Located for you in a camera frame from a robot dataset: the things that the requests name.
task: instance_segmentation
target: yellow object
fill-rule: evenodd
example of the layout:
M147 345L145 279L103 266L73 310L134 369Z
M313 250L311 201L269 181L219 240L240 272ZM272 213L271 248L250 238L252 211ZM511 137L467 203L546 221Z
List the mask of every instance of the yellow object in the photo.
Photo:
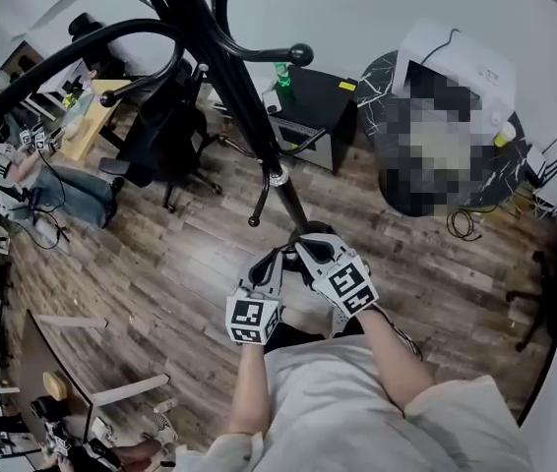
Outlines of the yellow object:
M513 126L510 122L507 122L504 124L504 127L500 130L500 132L495 135L493 144L495 144L495 147L503 147L508 142L514 140L516 135L517 130L515 129L515 126Z
M507 143L508 140L506 140L504 135L502 135L501 133L498 133L493 140L493 144L495 144L495 147L503 147Z
M340 82L339 88L347 89L347 90L355 90L356 85L355 84L349 84L349 83L346 83L346 82L342 81L342 82Z
M42 381L46 392L58 402L68 396L66 384L53 373L44 373Z

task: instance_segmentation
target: white glove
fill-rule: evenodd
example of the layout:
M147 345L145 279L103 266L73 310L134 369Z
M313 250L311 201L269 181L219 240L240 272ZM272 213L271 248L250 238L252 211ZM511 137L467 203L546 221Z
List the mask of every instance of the white glove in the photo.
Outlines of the white glove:
M294 248L314 279L312 288L347 317L379 299L361 258L339 236L306 234Z

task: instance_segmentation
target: wooden desk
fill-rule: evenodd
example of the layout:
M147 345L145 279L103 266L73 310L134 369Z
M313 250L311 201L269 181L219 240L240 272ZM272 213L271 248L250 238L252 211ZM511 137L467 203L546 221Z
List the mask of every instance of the wooden desk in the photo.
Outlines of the wooden desk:
M47 394L42 379L42 375L46 372L58 375L67 385L71 414L64 421L69 434L80 440L87 439L93 410L97 407L112 404L169 383L169 376L161 374L106 391L88 393L55 354L44 336L41 325L106 328L108 323L104 319L34 316L27 311L23 328L21 379L19 382L21 391L18 401L23 420L40 443L43 443L45 439L44 426L31 413L30 404L36 398Z
M21 347L21 378L19 379L21 392L17 395L17 400L23 421L31 434L39 443L44 443L46 438L44 425L33 416L30 404L38 397L48 395L42 375L54 373L64 381L69 392L71 415L64 420L67 430L72 436L82 439L89 429L93 404L55 355L30 312L25 316Z
M96 94L102 94L109 89L119 89L130 84L130 81L93 81L93 90ZM111 142L114 146L119 146L119 139L108 128L104 128L105 123L112 115L112 112L119 103L110 108L101 106L98 98L93 100L86 115L84 116L84 132L76 135L70 142L63 142L60 151L69 159L75 161L83 160L93 147L94 140L99 134Z

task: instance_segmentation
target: forearm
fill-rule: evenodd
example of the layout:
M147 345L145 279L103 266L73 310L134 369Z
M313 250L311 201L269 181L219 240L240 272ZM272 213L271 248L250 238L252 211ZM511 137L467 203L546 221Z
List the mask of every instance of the forearm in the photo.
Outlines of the forearm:
M270 427L270 394L263 346L244 344L226 432L265 433Z
M401 409L416 395L436 384L425 364L401 342L386 318L375 310L357 314L373 352L381 384Z
M13 169L10 169L8 172L8 178L16 182L21 182L28 177L39 161L40 153L36 151L32 155L27 156L18 167L13 166Z

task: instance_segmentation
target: jeans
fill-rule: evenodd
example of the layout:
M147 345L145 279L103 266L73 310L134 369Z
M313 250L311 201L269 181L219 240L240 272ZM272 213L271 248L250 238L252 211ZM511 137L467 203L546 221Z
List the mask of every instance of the jeans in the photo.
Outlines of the jeans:
M62 205L58 210L97 227L105 224L106 206L114 200L105 180L64 166L53 166L52 171L43 165L33 187L42 190L37 208L50 210Z

